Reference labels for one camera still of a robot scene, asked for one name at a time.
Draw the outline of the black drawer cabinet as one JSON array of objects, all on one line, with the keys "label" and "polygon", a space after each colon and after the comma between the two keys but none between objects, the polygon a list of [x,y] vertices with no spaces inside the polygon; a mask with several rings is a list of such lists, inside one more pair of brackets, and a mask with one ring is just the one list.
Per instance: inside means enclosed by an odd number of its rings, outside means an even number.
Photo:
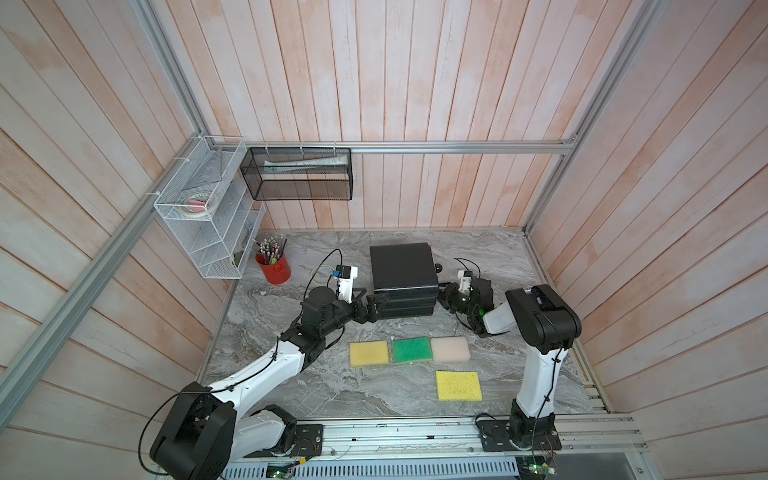
[{"label": "black drawer cabinet", "polygon": [[439,282],[431,247],[426,242],[370,247],[374,293],[386,294],[380,319],[431,316]]}]

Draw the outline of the dull yellow sponge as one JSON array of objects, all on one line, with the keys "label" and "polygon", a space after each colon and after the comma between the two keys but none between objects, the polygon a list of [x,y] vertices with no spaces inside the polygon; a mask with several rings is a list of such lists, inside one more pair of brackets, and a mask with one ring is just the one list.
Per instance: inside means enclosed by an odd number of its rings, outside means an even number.
[{"label": "dull yellow sponge", "polygon": [[351,343],[349,345],[349,359],[352,368],[388,365],[388,342],[373,341]]}]

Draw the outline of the beige sponge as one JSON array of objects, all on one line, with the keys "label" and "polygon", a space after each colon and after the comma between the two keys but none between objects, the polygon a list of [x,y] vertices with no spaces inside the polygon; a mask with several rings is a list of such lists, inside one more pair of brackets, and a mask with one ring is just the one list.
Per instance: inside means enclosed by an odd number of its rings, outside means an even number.
[{"label": "beige sponge", "polygon": [[468,341],[464,336],[432,338],[430,346],[436,363],[467,362],[471,358]]}]

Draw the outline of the green yellow sponge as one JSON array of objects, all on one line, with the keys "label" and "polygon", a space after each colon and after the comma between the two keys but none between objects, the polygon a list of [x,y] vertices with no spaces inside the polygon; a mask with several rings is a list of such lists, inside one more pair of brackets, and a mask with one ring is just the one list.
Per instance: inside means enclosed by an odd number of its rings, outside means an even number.
[{"label": "green yellow sponge", "polygon": [[392,349],[396,364],[431,361],[433,359],[431,341],[426,337],[395,340],[392,343]]}]

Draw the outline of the bright yellow sponge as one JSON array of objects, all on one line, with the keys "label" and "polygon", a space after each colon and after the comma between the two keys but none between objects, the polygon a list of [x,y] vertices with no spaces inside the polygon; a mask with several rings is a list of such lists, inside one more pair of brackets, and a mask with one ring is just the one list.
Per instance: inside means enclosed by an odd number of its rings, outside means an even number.
[{"label": "bright yellow sponge", "polygon": [[436,372],[437,396],[439,401],[483,400],[477,372]]}]

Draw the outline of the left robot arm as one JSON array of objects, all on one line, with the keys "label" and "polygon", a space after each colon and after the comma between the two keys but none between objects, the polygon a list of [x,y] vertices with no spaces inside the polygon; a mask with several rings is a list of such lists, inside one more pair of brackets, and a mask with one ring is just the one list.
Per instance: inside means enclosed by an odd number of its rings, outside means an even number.
[{"label": "left robot arm", "polygon": [[155,474],[173,479],[217,479],[226,466],[275,447],[290,449],[295,419],[277,405],[254,407],[283,382],[306,370],[327,348],[327,337],[350,322],[373,323],[386,293],[320,286],[300,314],[260,358],[208,386],[191,382],[165,401],[169,412],[150,449]]}]

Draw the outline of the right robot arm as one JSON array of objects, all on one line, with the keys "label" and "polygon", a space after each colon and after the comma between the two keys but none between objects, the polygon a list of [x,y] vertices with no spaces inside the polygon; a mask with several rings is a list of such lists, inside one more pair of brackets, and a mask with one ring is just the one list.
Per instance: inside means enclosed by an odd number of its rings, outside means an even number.
[{"label": "right robot arm", "polygon": [[518,330],[526,343],[523,380],[512,402],[510,418],[503,426],[491,418],[478,429],[501,449],[532,450],[544,446],[560,448],[554,426],[554,393],[562,362],[581,335],[578,315],[548,284],[510,289],[505,301],[493,304],[491,282],[469,277],[439,285],[438,302],[476,335],[485,338]]}]

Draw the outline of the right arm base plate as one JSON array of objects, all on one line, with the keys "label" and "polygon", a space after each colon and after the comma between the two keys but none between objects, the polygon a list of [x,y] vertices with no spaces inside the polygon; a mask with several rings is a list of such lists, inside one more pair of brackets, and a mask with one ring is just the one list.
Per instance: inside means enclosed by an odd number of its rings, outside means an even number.
[{"label": "right arm base plate", "polygon": [[475,426],[485,452],[562,449],[562,442],[552,418],[518,421],[483,417],[475,421]]}]

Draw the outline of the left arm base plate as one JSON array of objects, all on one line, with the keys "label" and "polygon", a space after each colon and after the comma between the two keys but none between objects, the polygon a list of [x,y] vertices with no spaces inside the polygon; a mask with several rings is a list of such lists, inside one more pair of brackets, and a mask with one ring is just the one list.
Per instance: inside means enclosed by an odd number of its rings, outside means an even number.
[{"label": "left arm base plate", "polygon": [[288,429],[270,449],[255,451],[246,458],[306,458],[311,459],[322,454],[324,426],[320,423],[299,424]]}]

